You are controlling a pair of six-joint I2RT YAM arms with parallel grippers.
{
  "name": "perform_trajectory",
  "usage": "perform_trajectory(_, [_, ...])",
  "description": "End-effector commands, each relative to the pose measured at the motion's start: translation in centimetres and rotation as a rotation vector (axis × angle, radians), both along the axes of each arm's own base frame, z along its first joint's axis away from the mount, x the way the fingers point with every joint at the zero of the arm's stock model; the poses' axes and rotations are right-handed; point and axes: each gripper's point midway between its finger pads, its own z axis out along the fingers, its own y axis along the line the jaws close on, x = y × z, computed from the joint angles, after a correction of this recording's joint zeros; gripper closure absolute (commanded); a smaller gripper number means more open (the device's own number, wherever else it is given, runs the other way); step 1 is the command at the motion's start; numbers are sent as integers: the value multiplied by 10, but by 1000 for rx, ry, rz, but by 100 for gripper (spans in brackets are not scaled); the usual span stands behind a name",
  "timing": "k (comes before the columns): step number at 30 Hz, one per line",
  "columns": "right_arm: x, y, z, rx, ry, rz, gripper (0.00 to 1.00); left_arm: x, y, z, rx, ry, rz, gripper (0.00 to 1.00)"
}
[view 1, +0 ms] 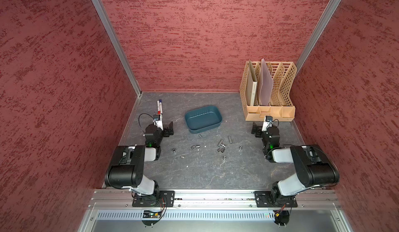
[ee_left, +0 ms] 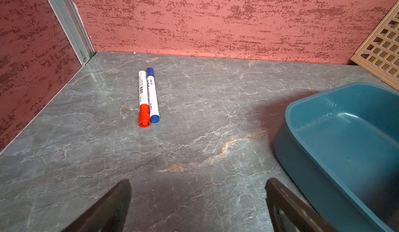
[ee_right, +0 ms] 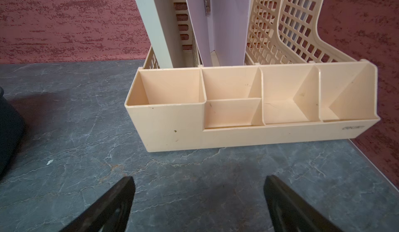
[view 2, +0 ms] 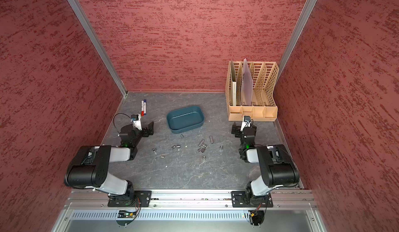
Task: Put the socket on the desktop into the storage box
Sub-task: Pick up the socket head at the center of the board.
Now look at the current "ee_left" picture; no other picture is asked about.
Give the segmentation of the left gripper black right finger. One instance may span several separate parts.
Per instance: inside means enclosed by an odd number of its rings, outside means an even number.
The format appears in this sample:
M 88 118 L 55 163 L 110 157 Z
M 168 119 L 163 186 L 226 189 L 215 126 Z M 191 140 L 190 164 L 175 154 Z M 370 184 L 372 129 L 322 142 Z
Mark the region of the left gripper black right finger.
M 276 178 L 266 183 L 267 206 L 276 232 L 335 232 L 319 214 L 312 210 Z

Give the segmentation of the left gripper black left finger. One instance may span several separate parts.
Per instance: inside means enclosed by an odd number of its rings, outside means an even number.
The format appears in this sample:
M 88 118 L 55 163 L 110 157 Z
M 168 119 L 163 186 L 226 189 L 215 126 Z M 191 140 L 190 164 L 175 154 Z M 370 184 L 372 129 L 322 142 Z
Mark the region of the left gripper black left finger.
M 121 232 L 131 198 L 131 184 L 128 179 L 122 180 L 63 231 Z

